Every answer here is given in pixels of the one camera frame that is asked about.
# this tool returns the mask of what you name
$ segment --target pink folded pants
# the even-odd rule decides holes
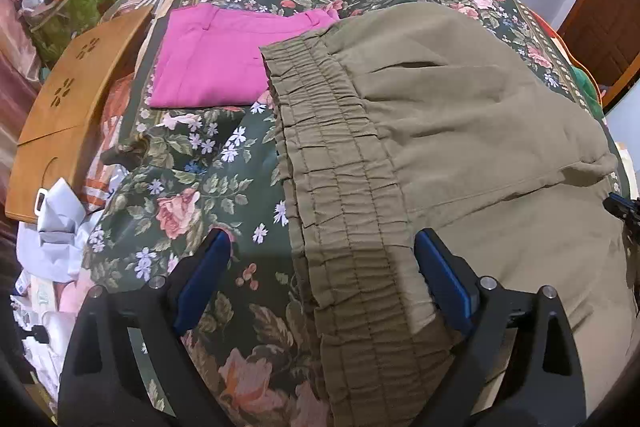
[[[325,28],[335,10],[291,17],[209,3],[173,10],[156,64],[152,108],[242,106],[267,89],[260,46]]]

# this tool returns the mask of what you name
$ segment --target bed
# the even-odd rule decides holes
[[[590,112],[575,74],[534,14],[519,0],[132,0],[114,14],[153,3],[156,20],[138,56],[117,146],[106,163],[130,169],[94,230],[83,267],[110,291],[165,275],[198,247],[211,227],[225,230],[233,254],[218,292],[184,344],[209,390],[239,426],[325,425],[327,402],[291,261],[284,193],[278,183],[273,101],[252,106],[153,110],[154,64],[171,8],[197,3],[290,16],[334,8],[340,18],[398,3],[433,1],[476,19],[511,46],[550,90]],[[618,150],[603,129],[610,150]],[[622,168],[611,190],[628,196]],[[143,380],[157,409],[171,413],[132,330]],[[242,382],[232,385],[231,382]]]

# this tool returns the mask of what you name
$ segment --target folded clothes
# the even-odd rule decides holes
[[[335,10],[291,17],[209,3],[171,12],[156,63],[152,108],[252,104],[267,89],[260,46],[326,28]]]

